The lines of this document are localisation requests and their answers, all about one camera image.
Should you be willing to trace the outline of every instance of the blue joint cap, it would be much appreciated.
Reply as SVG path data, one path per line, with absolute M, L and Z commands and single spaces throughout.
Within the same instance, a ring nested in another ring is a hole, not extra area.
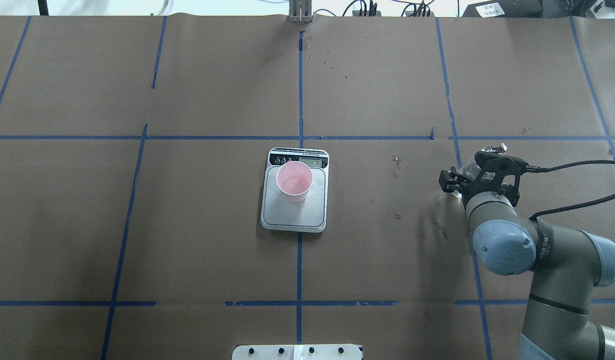
M 537 249 L 524 228 L 504 219 L 479 225 L 472 234 L 472 246 L 486 268 L 499 275 L 517 275 L 531 268 Z
M 605 237 L 579 230 L 594 244 L 600 260 L 600 280 L 595 287 L 609 287 L 615 282 L 615 243 Z

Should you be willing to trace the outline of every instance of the pink cup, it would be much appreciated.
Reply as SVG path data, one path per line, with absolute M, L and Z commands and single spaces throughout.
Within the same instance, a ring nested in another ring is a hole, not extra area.
M 300 161 L 288 161 L 278 169 L 276 185 L 290 203 L 300 203 L 312 186 L 312 170 Z

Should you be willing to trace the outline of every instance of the digital kitchen scale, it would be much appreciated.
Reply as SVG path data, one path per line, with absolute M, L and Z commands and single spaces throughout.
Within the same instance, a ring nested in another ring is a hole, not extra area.
M 312 170 L 312 186 L 304 201 L 285 199 L 276 184 L 276 174 L 286 162 L 303 162 Z M 312 148 L 274 147 L 267 156 L 261 226 L 268 230 L 320 233 L 326 228 L 330 155 Z

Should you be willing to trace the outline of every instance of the clear plastic bottle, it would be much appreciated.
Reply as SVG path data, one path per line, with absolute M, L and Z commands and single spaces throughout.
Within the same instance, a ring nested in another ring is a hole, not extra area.
M 482 148 L 481 151 L 505 155 L 507 151 L 507 146 L 506 144 L 501 143 L 501 145 L 498 145 L 498 146 L 486 146 Z M 458 172 L 463 174 L 463 176 L 476 179 L 477 175 L 481 173 L 481 167 L 474 161 L 474 156 L 472 156 L 469 158 L 469 161 L 463 165 L 463 167 L 458 169 Z M 495 174 L 491 172 L 484 173 L 482 177 L 482 179 L 484 180 L 492 180 L 493 178 L 495 178 Z M 459 199 L 463 198 L 463 195 L 456 190 L 454 190 L 452 195 L 456 196 Z

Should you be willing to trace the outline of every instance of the wire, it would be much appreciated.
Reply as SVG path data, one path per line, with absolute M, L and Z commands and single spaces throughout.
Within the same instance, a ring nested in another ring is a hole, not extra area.
M 314 10 L 314 14 L 316 14 L 317 12 L 328 12 L 330 14 L 332 14 L 333 16 L 337 16 L 337 14 L 333 13 L 332 11 L 328 10 L 328 9 L 318 9 L 318 10 Z
M 411 7 L 414 6 L 414 12 L 417 12 L 417 4 L 413 3 L 413 2 L 409 2 L 407 5 L 405 5 L 405 7 L 403 8 L 403 12 L 401 12 L 401 16 L 403 16 L 406 13 L 406 10 Z
M 552 210 L 539 211 L 536 214 L 530 216 L 529 219 L 532 221 L 535 221 L 538 217 L 542 215 L 556 214 L 556 213 L 568 212 L 570 210 L 575 210 L 575 209 L 587 208 L 587 207 L 591 207 L 592 205 L 602 204 L 602 203 L 605 203 L 607 201 L 614 200 L 614 199 L 615 199 L 615 193 L 611 194 L 610 196 L 599 198 L 597 200 L 577 203 L 577 205 L 570 205 L 570 206 L 559 207 L 557 209 L 552 209 Z
M 569 167 L 577 167 L 577 166 L 587 166 L 590 164 L 612 164 L 615 165 L 615 160 L 585 160 L 585 161 L 577 161 L 570 162 L 569 164 L 563 164 L 555 167 L 538 167 L 538 166 L 528 166 L 528 173 L 551 173 L 552 171 L 557 171 L 561 169 L 566 169 Z
M 539 167 L 539 166 L 528 166 L 526 170 L 527 170 L 528 173 L 536 173 L 536 174 L 538 174 L 538 173 L 551 173 L 552 171 L 566 169 L 566 168 L 569 168 L 569 167 L 586 166 L 586 165 L 589 165 L 589 164 L 611 164 L 611 165 L 615 165 L 615 160 L 586 160 L 586 161 L 577 161 L 577 162 L 570 162 L 569 164 L 562 164 L 560 166 L 548 167 L 548 168 L 543 168 L 543 167 Z M 539 212 L 536 212 L 535 214 L 533 214 L 532 216 L 530 216 L 529 219 L 532 220 L 532 221 L 535 221 L 538 217 L 540 217 L 542 215 L 556 214 L 556 213 L 568 212 L 570 210 L 575 210 L 575 209 L 587 208 L 587 207 L 591 207 L 593 205 L 602 204 L 602 203 L 605 203 L 607 201 L 614 200 L 614 199 L 615 199 L 615 193 L 614 194 L 610 194 L 609 196 L 598 198 L 596 200 L 582 202 L 582 203 L 577 203 L 576 205 L 559 207 L 559 208 L 552 209 L 552 210 L 539 211 Z
M 368 3 L 365 2 L 365 0 L 354 0 L 353 2 L 350 2 L 348 7 L 345 8 L 345 11 L 343 12 L 343 14 L 341 16 L 346 16 L 347 11 L 350 9 L 350 7 L 352 7 L 354 5 L 354 3 L 356 2 L 362 2 L 363 3 L 363 8 L 365 9 L 365 11 L 368 11 Z

